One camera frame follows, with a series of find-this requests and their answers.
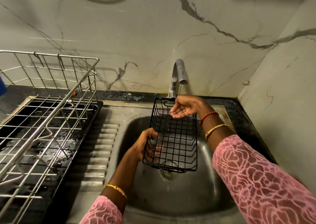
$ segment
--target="gold bangle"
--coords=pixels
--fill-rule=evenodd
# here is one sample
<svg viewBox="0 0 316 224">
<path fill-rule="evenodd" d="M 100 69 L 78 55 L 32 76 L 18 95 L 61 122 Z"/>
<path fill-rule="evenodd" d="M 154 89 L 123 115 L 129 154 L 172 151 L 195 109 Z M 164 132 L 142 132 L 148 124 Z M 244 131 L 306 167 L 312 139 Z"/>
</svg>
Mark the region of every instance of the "gold bangle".
<svg viewBox="0 0 316 224">
<path fill-rule="evenodd" d="M 207 139 L 209 138 L 209 136 L 211 135 L 211 133 L 212 133 L 215 129 L 217 129 L 217 128 L 221 127 L 221 126 L 228 126 L 228 125 L 227 125 L 227 124 L 220 124 L 220 125 L 217 125 L 217 126 L 213 127 L 211 130 L 209 130 L 209 131 L 205 134 L 205 140 L 207 140 Z"/>
<path fill-rule="evenodd" d="M 120 189 L 118 186 L 108 184 L 108 185 L 105 185 L 104 188 L 105 187 L 113 187 L 115 190 L 118 190 L 127 199 L 127 195 L 125 194 L 125 192 L 122 189 Z"/>
</svg>

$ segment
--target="faucet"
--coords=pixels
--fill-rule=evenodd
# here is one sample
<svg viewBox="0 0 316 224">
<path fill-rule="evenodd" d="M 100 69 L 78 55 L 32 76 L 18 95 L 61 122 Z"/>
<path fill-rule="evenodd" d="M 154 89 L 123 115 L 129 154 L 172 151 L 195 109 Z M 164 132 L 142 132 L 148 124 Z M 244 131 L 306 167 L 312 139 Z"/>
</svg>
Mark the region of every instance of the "faucet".
<svg viewBox="0 0 316 224">
<path fill-rule="evenodd" d="M 171 77 L 171 84 L 168 91 L 168 98 L 176 98 L 177 81 L 179 84 L 188 84 L 188 75 L 186 74 L 184 62 L 182 59 L 176 60 Z"/>
</svg>

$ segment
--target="wire grid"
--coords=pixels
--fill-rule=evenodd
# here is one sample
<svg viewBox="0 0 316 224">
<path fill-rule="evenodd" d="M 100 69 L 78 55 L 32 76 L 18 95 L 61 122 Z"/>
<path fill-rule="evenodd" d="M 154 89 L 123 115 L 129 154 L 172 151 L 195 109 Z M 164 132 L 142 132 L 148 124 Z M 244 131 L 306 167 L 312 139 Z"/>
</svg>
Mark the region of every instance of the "wire grid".
<svg viewBox="0 0 316 224">
<path fill-rule="evenodd" d="M 3 217 L 7 222 L 9 216 L 10 223 L 19 223 L 33 208 L 33 200 L 53 195 L 45 189 L 60 182 L 72 160 L 82 130 L 95 111 L 94 67 L 99 59 L 0 53 L 6 54 L 0 57 L 10 64 L 0 70 L 8 92 L 26 85 L 35 93 L 0 125 L 0 220 Z M 45 203 L 37 204 L 36 211 L 40 206 L 44 208 Z"/>
<path fill-rule="evenodd" d="M 156 140 L 148 138 L 143 163 L 172 172 L 195 171 L 198 164 L 196 114 L 172 118 L 171 101 L 155 99 L 149 127 L 158 132 L 158 137 Z"/>
</svg>

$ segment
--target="wall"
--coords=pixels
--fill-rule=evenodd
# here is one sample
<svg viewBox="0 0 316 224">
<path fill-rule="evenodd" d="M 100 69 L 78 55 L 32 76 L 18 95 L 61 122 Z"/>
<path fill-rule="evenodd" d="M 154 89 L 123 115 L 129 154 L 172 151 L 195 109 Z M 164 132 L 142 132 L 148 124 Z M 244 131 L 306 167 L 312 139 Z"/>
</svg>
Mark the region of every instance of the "wall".
<svg viewBox="0 0 316 224">
<path fill-rule="evenodd" d="M 305 0 L 282 32 L 316 34 L 316 0 Z M 279 44 L 263 59 L 239 100 L 276 161 L 316 196 L 316 38 Z"/>
<path fill-rule="evenodd" d="M 166 93 L 182 58 L 182 93 L 237 97 L 302 1 L 0 0 L 0 48 L 98 57 L 103 90 Z"/>
</svg>

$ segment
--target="person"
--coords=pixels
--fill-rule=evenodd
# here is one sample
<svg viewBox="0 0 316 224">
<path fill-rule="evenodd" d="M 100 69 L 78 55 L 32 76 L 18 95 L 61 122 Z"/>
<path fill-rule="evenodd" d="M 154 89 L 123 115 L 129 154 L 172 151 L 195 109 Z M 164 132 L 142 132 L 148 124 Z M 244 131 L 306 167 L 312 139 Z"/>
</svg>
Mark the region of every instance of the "person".
<svg viewBox="0 0 316 224">
<path fill-rule="evenodd" d="M 202 127 L 213 152 L 212 164 L 247 223 L 316 223 L 316 199 L 307 188 L 223 125 L 203 99 L 178 95 L 170 110 L 173 118 L 196 113 L 204 118 Z M 122 223 L 127 196 L 148 137 L 156 139 L 157 132 L 152 128 L 142 132 L 80 224 Z"/>
</svg>

